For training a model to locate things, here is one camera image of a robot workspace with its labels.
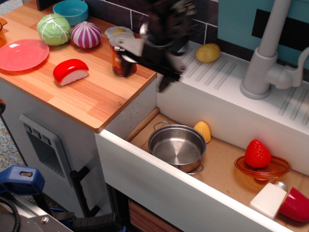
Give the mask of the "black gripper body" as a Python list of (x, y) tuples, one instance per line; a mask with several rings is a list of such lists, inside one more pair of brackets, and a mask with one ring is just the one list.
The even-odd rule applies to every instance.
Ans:
[(140, 38), (119, 39), (117, 44), (137, 64), (160, 74), (181, 75), (185, 65), (178, 57), (182, 53), (174, 50), (174, 44), (185, 39), (193, 31), (192, 21), (148, 22), (140, 29)]

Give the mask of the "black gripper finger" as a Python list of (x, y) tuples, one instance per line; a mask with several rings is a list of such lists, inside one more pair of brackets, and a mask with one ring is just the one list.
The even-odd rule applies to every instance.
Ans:
[(167, 75), (167, 74), (160, 74), (160, 81), (158, 85), (158, 92), (163, 92), (172, 82), (177, 82), (180, 79), (179, 74), (174, 75)]
[(125, 62), (137, 63), (136, 60), (130, 58), (129, 56), (127, 56), (125, 54), (120, 54), (120, 60), (121, 60), (121, 63), (125, 63)]

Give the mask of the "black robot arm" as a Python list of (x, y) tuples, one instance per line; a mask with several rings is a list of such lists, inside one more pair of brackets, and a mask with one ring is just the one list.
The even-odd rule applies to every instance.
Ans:
[(178, 81), (186, 69), (180, 57), (189, 48), (184, 44), (177, 51), (176, 45), (186, 43), (195, 30), (191, 17), (196, 8), (191, 0), (152, 0), (150, 4), (150, 19), (141, 26), (140, 38), (116, 39), (115, 51), (120, 55), (125, 76), (132, 64), (138, 63), (163, 76), (157, 88), (163, 92), (171, 82)]

